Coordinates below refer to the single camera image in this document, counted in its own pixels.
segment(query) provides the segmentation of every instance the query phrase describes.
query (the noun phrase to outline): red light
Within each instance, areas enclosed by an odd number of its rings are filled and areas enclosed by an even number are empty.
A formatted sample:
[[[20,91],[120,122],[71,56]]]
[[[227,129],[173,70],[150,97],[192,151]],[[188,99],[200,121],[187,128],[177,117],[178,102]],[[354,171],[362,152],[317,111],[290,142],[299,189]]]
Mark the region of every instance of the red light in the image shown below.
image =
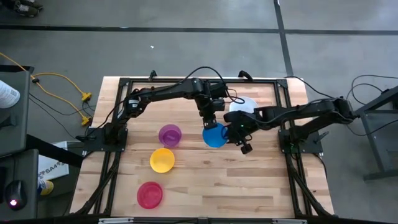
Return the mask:
[[[16,206],[16,205],[17,205],[17,200],[12,199],[12,200],[10,201],[10,205]]]

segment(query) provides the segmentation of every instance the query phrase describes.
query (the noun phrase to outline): yellow cable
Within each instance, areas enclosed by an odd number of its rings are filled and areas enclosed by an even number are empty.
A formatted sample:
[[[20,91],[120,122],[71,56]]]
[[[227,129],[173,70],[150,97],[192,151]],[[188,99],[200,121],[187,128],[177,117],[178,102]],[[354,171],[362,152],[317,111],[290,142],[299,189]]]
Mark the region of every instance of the yellow cable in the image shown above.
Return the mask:
[[[3,57],[5,57],[6,59],[12,61],[14,64],[16,64],[18,67],[20,67],[23,71],[26,71],[26,69],[25,69],[24,67],[22,67],[20,64],[18,64],[16,61],[14,61],[13,59],[11,59],[11,58],[8,57],[7,55],[5,55],[5,54],[3,54],[3,53],[1,53],[1,52],[0,52],[0,55],[3,56]],[[55,98],[57,98],[57,99],[59,99],[59,100],[62,100],[62,101],[64,101],[64,102],[68,103],[70,106],[72,106],[72,107],[80,114],[81,118],[83,119],[83,122],[87,119],[87,117],[84,116],[83,113],[81,113],[81,111],[80,111],[75,105],[73,105],[73,103],[69,102],[68,100],[66,100],[66,99],[64,99],[64,98],[62,98],[62,97],[60,97],[60,96],[57,96],[57,95],[55,95],[55,94],[53,94],[53,93],[50,93],[49,91],[45,90],[45,89],[42,87],[42,85],[40,85],[39,83],[36,83],[36,84],[44,91],[44,93],[46,93],[46,94],[48,94],[48,95],[50,95],[50,96],[52,96],[52,97],[55,97]]]
[[[70,79],[69,79],[68,77],[66,77],[65,75],[61,75],[61,74],[53,73],[53,72],[43,72],[43,73],[35,74],[35,75],[33,75],[33,77],[41,76],[41,75],[56,75],[56,76],[58,76],[58,77],[62,77],[62,78],[64,78],[64,79],[68,80],[72,85],[74,85],[74,86],[76,87],[76,89],[77,89],[81,94],[84,94],[84,92],[83,92],[72,80],[70,80]]]

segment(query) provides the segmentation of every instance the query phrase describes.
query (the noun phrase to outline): plastic cup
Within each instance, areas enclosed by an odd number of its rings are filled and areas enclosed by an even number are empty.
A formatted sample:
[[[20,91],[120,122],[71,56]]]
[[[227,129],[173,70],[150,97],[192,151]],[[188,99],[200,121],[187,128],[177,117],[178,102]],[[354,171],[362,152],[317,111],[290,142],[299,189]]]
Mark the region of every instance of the plastic cup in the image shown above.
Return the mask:
[[[203,129],[201,135],[208,146],[218,148],[227,142],[227,139],[223,137],[226,131],[226,128],[222,124],[217,123],[217,127],[215,128],[209,130]]]
[[[258,107],[257,103],[254,101],[254,99],[246,96],[240,96],[244,100],[243,104],[235,103],[232,102],[229,105],[229,112],[231,111],[244,111],[248,113],[253,113],[254,109]]]
[[[149,164],[155,172],[166,173],[174,166],[175,158],[170,149],[156,149],[149,159]]]
[[[165,147],[174,147],[178,145],[181,140],[181,130],[177,125],[168,124],[163,126],[163,128],[159,131],[159,141]]]
[[[146,182],[137,191],[138,204],[145,209],[157,207],[163,198],[162,187],[156,182]]]

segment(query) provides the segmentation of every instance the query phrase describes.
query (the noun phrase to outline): computer mouse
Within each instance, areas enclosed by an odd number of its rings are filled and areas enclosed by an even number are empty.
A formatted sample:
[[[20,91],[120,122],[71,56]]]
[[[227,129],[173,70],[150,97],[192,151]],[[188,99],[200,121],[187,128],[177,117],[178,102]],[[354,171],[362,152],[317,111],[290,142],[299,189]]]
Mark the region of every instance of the computer mouse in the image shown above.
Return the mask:
[[[4,191],[4,198],[14,211],[23,209],[26,205],[26,192],[24,183],[21,180],[13,180],[9,183]]]

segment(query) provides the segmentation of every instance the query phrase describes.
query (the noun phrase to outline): robotic arm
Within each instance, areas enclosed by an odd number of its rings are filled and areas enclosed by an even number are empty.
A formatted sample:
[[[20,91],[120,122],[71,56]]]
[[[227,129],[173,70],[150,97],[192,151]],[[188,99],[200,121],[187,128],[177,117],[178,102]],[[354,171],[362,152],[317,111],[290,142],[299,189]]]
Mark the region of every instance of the robotic arm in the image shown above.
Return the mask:
[[[280,130],[281,148],[284,144],[298,144],[300,141],[305,141],[310,134],[328,125],[350,124],[358,116],[353,113],[350,103],[341,98],[320,100],[318,103],[313,102],[292,108],[265,106],[254,109],[253,113],[232,111],[224,114],[224,120],[230,123],[227,125],[225,137],[228,138],[228,143],[243,145],[241,151],[247,154],[252,151],[252,147],[247,143],[251,139],[246,139],[246,136],[251,136],[259,129],[276,128],[286,121],[311,117],[317,118],[302,126]]]
[[[216,127],[215,111],[223,111],[228,87],[223,83],[211,84],[200,78],[184,79],[169,86],[135,89],[123,100],[123,111],[116,122],[106,123],[103,128],[105,144],[115,144],[119,141],[119,131],[124,129],[130,118],[142,114],[151,102],[185,98],[195,100],[199,115],[203,118],[205,129]]]

